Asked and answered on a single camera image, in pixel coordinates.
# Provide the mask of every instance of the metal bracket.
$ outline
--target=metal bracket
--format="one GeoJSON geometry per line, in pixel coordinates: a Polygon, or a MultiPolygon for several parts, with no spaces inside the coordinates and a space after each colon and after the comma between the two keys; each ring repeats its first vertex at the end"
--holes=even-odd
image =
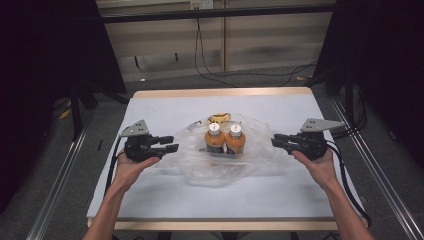
{"type": "Polygon", "coordinates": [[[325,130],[343,127],[344,122],[329,121],[316,118],[308,118],[300,128],[301,132],[322,132],[325,130]]]}
{"type": "Polygon", "coordinates": [[[147,124],[144,120],[140,120],[134,123],[132,126],[124,129],[119,137],[135,137],[140,135],[148,135],[149,129],[147,128],[147,124]]]}

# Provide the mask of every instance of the hand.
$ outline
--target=hand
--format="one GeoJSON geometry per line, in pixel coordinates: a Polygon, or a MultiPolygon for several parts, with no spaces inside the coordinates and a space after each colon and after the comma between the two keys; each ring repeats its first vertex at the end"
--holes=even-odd
{"type": "Polygon", "coordinates": [[[331,188],[333,184],[339,184],[334,169],[333,152],[327,149],[322,158],[314,161],[309,160],[303,153],[293,151],[292,155],[309,170],[312,178],[324,190],[331,188]]]}
{"type": "Polygon", "coordinates": [[[125,152],[121,151],[118,155],[116,173],[112,185],[125,192],[128,191],[144,169],[159,161],[158,157],[151,157],[143,162],[134,162],[125,155],[125,152]]]}

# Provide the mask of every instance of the black cable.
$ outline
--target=black cable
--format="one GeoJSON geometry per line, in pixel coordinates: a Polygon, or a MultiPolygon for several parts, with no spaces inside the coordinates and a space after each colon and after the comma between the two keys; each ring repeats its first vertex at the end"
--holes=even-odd
{"type": "Polygon", "coordinates": [[[118,137],[118,139],[116,140],[115,149],[113,150],[112,159],[110,161],[109,172],[107,174],[107,179],[106,179],[105,193],[104,193],[103,196],[106,195],[107,190],[109,189],[110,185],[112,184],[113,170],[115,169],[115,164],[116,164],[116,161],[118,160],[118,156],[119,156],[119,155],[118,156],[116,155],[116,152],[118,151],[118,146],[119,146],[120,142],[121,142],[121,138],[118,137]]]}
{"type": "Polygon", "coordinates": [[[226,85],[229,85],[229,86],[231,86],[231,87],[235,87],[235,88],[237,88],[237,86],[232,85],[232,84],[227,83],[227,82],[224,82],[224,81],[221,81],[221,80],[218,80],[218,79],[214,79],[214,78],[206,77],[206,76],[204,76],[204,75],[203,75],[203,74],[199,71],[199,69],[198,69],[198,67],[197,67],[197,48],[198,48],[198,47],[197,47],[197,42],[198,42],[199,38],[200,38],[200,47],[201,47],[201,54],[202,54],[202,61],[203,61],[203,65],[205,66],[206,71],[207,71],[210,75],[215,76],[215,77],[231,77],[231,76],[270,76],[270,77],[285,77],[285,76],[289,76],[289,79],[288,79],[286,82],[284,82],[283,84],[281,84],[281,85],[279,85],[279,86],[278,86],[278,87],[282,87],[282,86],[286,85],[286,84],[287,84],[287,83],[291,80],[291,78],[292,78],[292,76],[293,76],[294,74],[299,73],[299,72],[301,72],[301,71],[305,70],[305,69],[306,69],[306,68],[308,68],[308,67],[316,66],[316,64],[315,64],[315,63],[316,63],[316,61],[313,61],[313,62],[311,62],[311,63],[309,63],[309,64],[307,64],[307,65],[302,65],[302,66],[296,67],[296,68],[295,68],[293,71],[291,71],[290,73],[285,73],[285,74],[268,74],[268,73],[226,73],[226,74],[216,74],[216,73],[213,73],[213,72],[211,72],[211,71],[209,70],[209,68],[208,68],[208,66],[206,65],[206,62],[205,62],[204,48],[203,48],[203,38],[202,38],[202,31],[201,31],[201,29],[200,29],[200,22],[199,22],[199,19],[197,19],[196,48],[195,48],[195,53],[194,53],[194,66],[195,66],[195,68],[196,68],[196,71],[200,74],[200,76],[204,77],[205,79],[212,80],[212,81],[217,81],[217,82],[220,82],[220,83],[224,83],[224,84],[226,84],[226,85]]]}
{"type": "Polygon", "coordinates": [[[230,87],[238,88],[237,86],[235,86],[235,85],[233,85],[233,84],[231,84],[231,83],[227,83],[227,82],[224,82],[224,81],[221,81],[221,80],[218,80],[218,79],[214,79],[214,78],[206,77],[205,75],[203,75],[203,74],[199,71],[199,68],[197,67],[197,42],[198,42],[199,36],[200,36],[200,43],[201,43],[202,57],[203,57],[203,41],[202,41],[202,33],[201,33],[201,31],[200,31],[199,19],[197,19],[196,48],[195,48],[195,50],[194,50],[194,67],[196,68],[196,71],[199,73],[199,75],[200,75],[200,76],[202,76],[203,78],[205,78],[205,79],[207,79],[207,80],[211,80],[211,81],[214,81],[214,82],[220,82],[220,83],[223,83],[223,84],[228,85],[228,86],[230,86],[230,87]]]}
{"type": "Polygon", "coordinates": [[[349,184],[347,183],[347,178],[346,178],[345,164],[343,162],[342,154],[339,151],[340,148],[337,146],[337,144],[335,142],[332,142],[332,141],[327,141],[327,146],[337,155],[337,157],[339,159],[340,174],[342,176],[343,187],[345,189],[346,195],[348,196],[350,202],[353,204],[353,206],[356,208],[356,210],[358,210],[358,212],[368,222],[367,228],[370,228],[371,225],[372,225],[372,220],[371,220],[370,216],[368,216],[368,214],[364,211],[364,209],[362,209],[362,207],[358,204],[358,202],[356,201],[352,192],[350,191],[349,184]]]}
{"type": "Polygon", "coordinates": [[[361,91],[359,91],[359,100],[357,103],[357,112],[358,112],[358,120],[356,122],[351,123],[351,127],[348,129],[345,129],[343,131],[338,132],[332,132],[334,139],[339,139],[345,136],[348,136],[354,132],[358,132],[362,130],[368,121],[367,111],[365,107],[365,100],[364,96],[361,91]]]}

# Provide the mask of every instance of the wooden table edge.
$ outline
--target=wooden table edge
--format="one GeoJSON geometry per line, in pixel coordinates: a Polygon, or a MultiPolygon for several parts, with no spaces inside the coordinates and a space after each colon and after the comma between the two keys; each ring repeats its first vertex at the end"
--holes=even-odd
{"type": "Polygon", "coordinates": [[[337,231],[334,220],[256,220],[256,221],[117,221],[115,230],[143,231],[337,231]]]}
{"type": "Polygon", "coordinates": [[[178,89],[178,90],[146,90],[137,91],[133,98],[157,97],[206,97],[206,96],[246,96],[246,95],[284,95],[312,94],[307,87],[279,88],[217,88],[217,89],[178,89]]]}

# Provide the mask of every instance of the gray carpet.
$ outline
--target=gray carpet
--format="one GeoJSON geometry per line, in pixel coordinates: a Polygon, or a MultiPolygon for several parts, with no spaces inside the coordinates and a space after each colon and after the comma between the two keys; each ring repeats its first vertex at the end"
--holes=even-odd
{"type": "MultiPolygon", "coordinates": [[[[292,68],[260,69],[255,73],[287,73],[292,68]]],[[[297,75],[311,75],[313,69],[308,69],[297,75]]],[[[286,81],[286,77],[248,76],[214,77],[231,83],[236,87],[275,87],[286,81]]],[[[302,81],[292,80],[285,86],[300,86],[302,81]]],[[[199,75],[178,77],[172,79],[152,80],[127,83],[127,96],[138,90],[153,89],[194,89],[230,87],[216,81],[206,80],[199,75]]],[[[338,120],[338,117],[327,98],[323,84],[312,88],[317,102],[325,118],[338,120]]],[[[96,95],[99,106],[95,110],[82,109],[82,118],[87,119],[93,114],[91,124],[84,144],[77,156],[69,175],[60,201],[49,223],[44,239],[80,239],[87,230],[85,215],[97,184],[98,177],[104,166],[106,157],[123,119],[126,106],[112,99],[96,95]]],[[[393,187],[413,213],[419,226],[424,226],[424,176],[406,148],[401,143],[393,141],[389,131],[368,106],[368,124],[362,130],[362,135],[379,164],[383,168],[393,187]]],[[[44,200],[55,181],[63,159],[71,145],[72,118],[55,119],[48,131],[44,149],[37,165],[25,184],[15,194],[8,209],[0,216],[1,239],[25,239],[44,200]]],[[[373,177],[364,164],[350,138],[336,141],[342,149],[346,167],[354,182],[358,194],[365,196],[364,207],[373,220],[371,231],[377,239],[407,239],[399,221],[384,199],[373,177]]],[[[301,232],[300,239],[322,239],[327,232],[301,232]]],[[[156,232],[117,231],[117,237],[122,240],[143,236],[145,240],[156,239],[156,232]]]]}

